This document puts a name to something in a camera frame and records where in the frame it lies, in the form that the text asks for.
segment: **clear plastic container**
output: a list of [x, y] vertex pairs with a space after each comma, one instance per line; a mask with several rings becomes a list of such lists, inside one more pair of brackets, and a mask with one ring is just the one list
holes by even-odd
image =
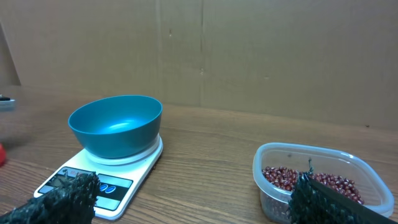
[[263, 176], [267, 166], [285, 166], [308, 171], [308, 159], [312, 158], [315, 173], [341, 175], [355, 181], [364, 199], [364, 206], [389, 217], [394, 211], [394, 197], [378, 174], [367, 163], [346, 152], [321, 147], [286, 143], [268, 143], [256, 152], [253, 161], [254, 181], [260, 188], [261, 207], [268, 218], [279, 223], [290, 223], [286, 214], [291, 192], [272, 185]]

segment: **pile of red beans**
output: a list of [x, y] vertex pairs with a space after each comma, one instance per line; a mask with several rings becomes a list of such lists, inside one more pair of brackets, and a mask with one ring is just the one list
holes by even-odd
[[[288, 169], [287, 167], [266, 167], [262, 170], [264, 177], [276, 187], [293, 191], [297, 183], [298, 175], [303, 172]], [[340, 175], [317, 173], [310, 175], [310, 178], [315, 179], [319, 183], [328, 186], [329, 188], [339, 192], [340, 194], [350, 198], [351, 200], [364, 204], [361, 199], [358, 189], [354, 186], [355, 182]]]

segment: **blue button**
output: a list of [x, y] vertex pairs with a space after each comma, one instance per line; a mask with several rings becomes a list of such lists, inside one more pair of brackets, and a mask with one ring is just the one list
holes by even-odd
[[106, 190], [108, 188], [108, 185], [107, 184], [103, 184], [103, 185], [101, 185], [100, 187], [99, 187], [99, 190], [100, 191], [104, 191], [104, 190]]
[[105, 190], [105, 193], [110, 194], [110, 193], [114, 192], [115, 190], [116, 190], [115, 186], [108, 187], [108, 189]]

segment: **wooden table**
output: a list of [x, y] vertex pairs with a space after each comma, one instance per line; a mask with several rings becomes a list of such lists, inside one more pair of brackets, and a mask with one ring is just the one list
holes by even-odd
[[[10, 86], [17, 109], [0, 114], [8, 162], [0, 168], [0, 213], [22, 205], [81, 146], [67, 119], [104, 96]], [[340, 149], [364, 159], [398, 198], [398, 132], [264, 114], [165, 105], [162, 158], [118, 223], [269, 223], [252, 160], [266, 142]], [[398, 221], [395, 204], [392, 219]], [[107, 223], [95, 219], [93, 223]]]

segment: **blue bowl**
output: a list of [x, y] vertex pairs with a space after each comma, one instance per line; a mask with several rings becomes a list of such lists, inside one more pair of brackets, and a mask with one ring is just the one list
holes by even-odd
[[122, 158], [153, 143], [162, 110], [162, 103], [149, 96], [114, 96], [77, 109], [68, 124], [80, 144], [93, 155]]

